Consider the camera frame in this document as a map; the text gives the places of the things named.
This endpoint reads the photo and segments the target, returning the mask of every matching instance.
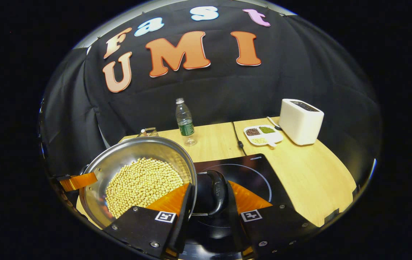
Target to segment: water bottle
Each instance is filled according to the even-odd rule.
[[[195,145],[196,140],[194,138],[195,130],[193,128],[192,114],[183,102],[183,98],[176,99],[176,104],[176,120],[180,133],[183,136],[183,142],[186,146]]]

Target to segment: power cord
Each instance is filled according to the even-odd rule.
[[[236,140],[238,140],[238,146],[241,148],[241,150],[243,150],[244,155],[247,156],[243,148],[243,143],[238,139],[238,135],[236,134],[235,124],[233,121],[232,121],[232,124],[233,124],[233,131],[235,132]]]

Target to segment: orange letter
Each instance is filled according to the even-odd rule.
[[[245,66],[260,65],[260,59],[256,56],[256,49],[254,48],[256,35],[245,31],[233,31],[231,35],[238,42],[240,56],[236,59],[236,63]]]
[[[116,34],[111,39],[107,41],[107,53],[104,55],[104,59],[108,58],[108,56],[112,55],[115,51],[119,49],[118,43],[122,43],[126,38],[126,33],[130,32],[132,28],[127,28],[124,31]]]
[[[203,49],[204,35],[206,35],[204,31],[185,33],[176,47],[164,38],[147,43],[145,48],[150,49],[152,53],[153,69],[150,71],[150,77],[159,77],[168,72],[168,68],[163,65],[163,59],[171,69],[177,71],[180,68],[184,54],[184,69],[198,69],[209,66],[211,61],[206,59]]]
[[[111,92],[117,93],[123,91],[131,82],[131,65],[129,58],[132,52],[126,52],[119,57],[118,61],[122,67],[122,80],[117,82],[115,79],[115,71],[113,70],[115,62],[112,61],[104,67],[105,81],[107,81],[107,87]]]

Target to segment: black background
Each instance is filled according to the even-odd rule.
[[[0,258],[131,258],[64,209],[40,164],[36,122],[46,83],[67,51],[135,4],[0,5]],[[326,31],[363,67],[376,89],[385,132],[369,190],[304,250],[287,257],[412,259],[412,2],[279,4]]]

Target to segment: stainless steel pot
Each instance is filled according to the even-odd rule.
[[[209,213],[193,213],[197,196],[197,173],[193,161],[183,147],[172,140],[158,136],[143,136],[118,143],[95,158],[82,173],[94,172],[97,182],[79,190],[81,204],[87,215],[100,228],[104,229],[116,220],[107,208],[105,190],[111,179],[126,164],[138,158],[154,158],[169,163],[181,176],[183,183],[190,183],[192,189],[191,204],[188,205],[188,218],[192,215],[210,216],[224,207],[226,182],[224,176],[216,171],[198,173],[207,174],[212,179],[213,197],[216,207]]]

